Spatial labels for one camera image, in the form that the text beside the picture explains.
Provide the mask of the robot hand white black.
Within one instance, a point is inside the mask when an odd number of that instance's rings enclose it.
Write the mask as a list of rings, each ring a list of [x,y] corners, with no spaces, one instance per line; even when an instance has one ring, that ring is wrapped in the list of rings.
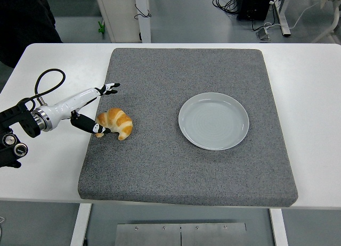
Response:
[[[54,105],[42,105],[35,112],[44,121],[44,131],[54,130],[61,120],[70,119],[73,126],[89,133],[105,132],[106,129],[100,126],[93,119],[78,114],[84,106],[96,100],[99,96],[117,93],[119,83],[104,84],[101,88],[95,87],[77,93]]]

